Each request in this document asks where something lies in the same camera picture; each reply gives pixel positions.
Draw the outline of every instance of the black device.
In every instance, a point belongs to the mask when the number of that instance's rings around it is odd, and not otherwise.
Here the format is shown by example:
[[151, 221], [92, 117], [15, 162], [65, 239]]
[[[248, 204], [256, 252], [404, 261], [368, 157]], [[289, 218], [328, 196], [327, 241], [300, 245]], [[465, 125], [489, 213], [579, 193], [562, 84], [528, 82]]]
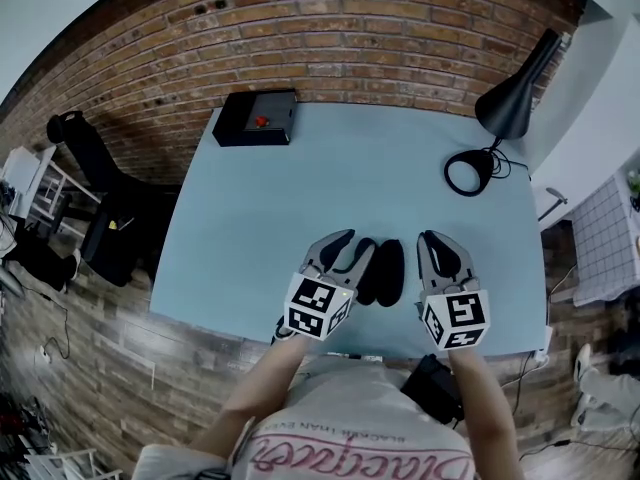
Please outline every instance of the black device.
[[234, 92], [218, 117], [213, 136], [227, 146], [286, 146], [296, 112], [293, 89]]
[[456, 379], [434, 354], [422, 358], [400, 391], [443, 425], [464, 419]]

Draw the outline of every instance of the black insole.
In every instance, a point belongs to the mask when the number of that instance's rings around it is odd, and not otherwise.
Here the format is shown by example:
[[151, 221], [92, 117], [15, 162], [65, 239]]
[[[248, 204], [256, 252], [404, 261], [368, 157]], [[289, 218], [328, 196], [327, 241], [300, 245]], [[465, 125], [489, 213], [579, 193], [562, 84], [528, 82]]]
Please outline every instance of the black insole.
[[[359, 257], [358, 251], [364, 251], [370, 244], [374, 244], [375, 242], [371, 240], [371, 238], [363, 238], [358, 243], [356, 247], [356, 257]], [[378, 247], [376, 246], [376, 250], [373, 251], [373, 256], [371, 257], [371, 261], [367, 266], [367, 269], [364, 271], [364, 275], [360, 282], [358, 283], [358, 296], [356, 300], [359, 304], [363, 306], [368, 306], [369, 304], [373, 304], [376, 300], [376, 279], [375, 279], [375, 261], [376, 255], [378, 254]]]
[[375, 256], [376, 299], [388, 308], [400, 300], [404, 286], [404, 251], [400, 240], [387, 240]]

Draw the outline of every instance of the tabletop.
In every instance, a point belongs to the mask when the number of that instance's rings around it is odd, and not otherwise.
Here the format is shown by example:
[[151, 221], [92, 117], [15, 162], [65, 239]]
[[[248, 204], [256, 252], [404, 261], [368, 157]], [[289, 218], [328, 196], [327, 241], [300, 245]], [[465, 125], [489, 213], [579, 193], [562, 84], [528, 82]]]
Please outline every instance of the tabletop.
[[[270, 340], [308, 247], [345, 228], [404, 247], [405, 281], [391, 308], [356, 306], [317, 351], [422, 357], [435, 346], [418, 320], [418, 234], [465, 247], [489, 292], [491, 328], [479, 350], [545, 345], [540, 231], [526, 169], [477, 197], [453, 192], [442, 169], [454, 153], [491, 145], [474, 119], [367, 105], [298, 106], [289, 146], [221, 148], [207, 125], [167, 233], [151, 311], [214, 331]], [[514, 161], [522, 158], [501, 146]]]

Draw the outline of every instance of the floor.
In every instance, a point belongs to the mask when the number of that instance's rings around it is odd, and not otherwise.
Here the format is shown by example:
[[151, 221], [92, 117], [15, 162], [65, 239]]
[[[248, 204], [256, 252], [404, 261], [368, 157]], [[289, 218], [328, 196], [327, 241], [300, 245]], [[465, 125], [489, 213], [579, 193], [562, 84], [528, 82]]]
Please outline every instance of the floor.
[[[543, 234], [547, 288], [575, 262], [570, 227]], [[72, 244], [59, 244], [69, 250]], [[95, 447], [108, 468], [131, 473], [140, 448], [149, 443], [180, 444], [210, 422], [238, 378], [266, 345], [148, 313], [150, 282], [142, 271], [125, 288], [115, 288], [83, 265], [65, 295], [54, 294], [19, 266], [23, 284], [42, 290], [69, 310], [70, 358], [62, 360], [51, 344], [47, 364], [38, 349], [49, 336], [66, 352], [65, 314], [55, 304], [28, 292], [10, 298], [2, 317], [0, 374], [4, 390], [17, 397], [36, 396], [47, 408], [52, 440], [61, 450]], [[569, 283], [575, 282], [574, 276]], [[527, 376], [515, 415], [521, 452], [572, 438], [601, 446], [630, 447], [627, 433], [577, 434], [569, 426], [577, 400], [572, 359], [579, 347], [594, 345], [597, 363], [606, 365], [607, 336], [620, 324], [620, 303], [593, 304], [579, 310], [554, 305], [555, 329], [549, 365]], [[517, 378], [523, 357], [493, 360], [501, 382]], [[389, 364], [403, 367], [402, 364]], [[515, 403], [517, 384], [505, 388]], [[529, 479], [630, 477], [636, 455], [571, 444], [523, 458]]]

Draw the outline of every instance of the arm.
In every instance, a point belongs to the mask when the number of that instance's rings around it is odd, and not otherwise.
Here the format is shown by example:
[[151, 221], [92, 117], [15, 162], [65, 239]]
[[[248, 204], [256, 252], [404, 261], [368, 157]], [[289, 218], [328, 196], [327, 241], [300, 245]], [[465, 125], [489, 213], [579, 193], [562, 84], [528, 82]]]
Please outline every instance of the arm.
[[483, 480], [524, 480], [516, 428], [502, 388], [473, 349], [449, 352], [476, 469]]
[[227, 459], [247, 421], [262, 420], [282, 408], [310, 341], [297, 335], [275, 342], [235, 387], [213, 425], [189, 448]]

